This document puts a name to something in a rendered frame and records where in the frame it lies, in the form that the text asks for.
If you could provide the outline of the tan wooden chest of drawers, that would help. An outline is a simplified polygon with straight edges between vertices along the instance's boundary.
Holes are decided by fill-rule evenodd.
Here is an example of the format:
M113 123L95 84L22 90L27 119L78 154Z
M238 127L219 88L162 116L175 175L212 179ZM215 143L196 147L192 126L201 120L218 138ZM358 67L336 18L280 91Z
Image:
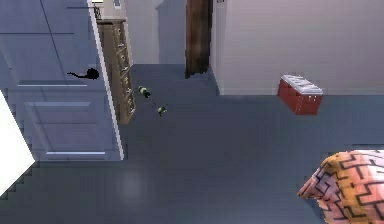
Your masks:
M97 21L118 124L128 124L136 110L124 25L124 19Z

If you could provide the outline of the grey-blue panelled room door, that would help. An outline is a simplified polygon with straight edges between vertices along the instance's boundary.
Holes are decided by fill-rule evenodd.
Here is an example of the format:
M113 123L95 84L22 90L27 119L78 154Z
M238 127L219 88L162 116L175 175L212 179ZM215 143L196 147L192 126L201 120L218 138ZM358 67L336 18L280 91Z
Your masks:
M92 0L0 0L0 91L36 160L122 160Z

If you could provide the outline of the dark brown wooden door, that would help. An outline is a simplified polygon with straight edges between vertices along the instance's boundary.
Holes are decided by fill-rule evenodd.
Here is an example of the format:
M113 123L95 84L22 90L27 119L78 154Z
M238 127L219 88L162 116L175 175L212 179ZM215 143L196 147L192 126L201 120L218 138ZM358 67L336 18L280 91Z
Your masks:
M213 0L187 0L185 78L203 74L210 66Z

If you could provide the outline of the red box with white lid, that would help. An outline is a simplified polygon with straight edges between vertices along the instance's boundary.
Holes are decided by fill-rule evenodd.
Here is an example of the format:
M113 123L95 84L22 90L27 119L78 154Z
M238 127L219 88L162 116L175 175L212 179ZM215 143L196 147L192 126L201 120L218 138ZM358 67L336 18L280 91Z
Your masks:
M295 115L317 115L323 90L302 76L281 77L277 96Z

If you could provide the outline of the orange pink patterned bed cover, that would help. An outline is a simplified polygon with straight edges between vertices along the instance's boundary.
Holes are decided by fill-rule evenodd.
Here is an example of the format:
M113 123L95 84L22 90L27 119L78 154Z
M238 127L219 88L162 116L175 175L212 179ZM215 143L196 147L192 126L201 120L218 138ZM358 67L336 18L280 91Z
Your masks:
M298 196L316 200L326 224L384 224L384 150L327 157Z

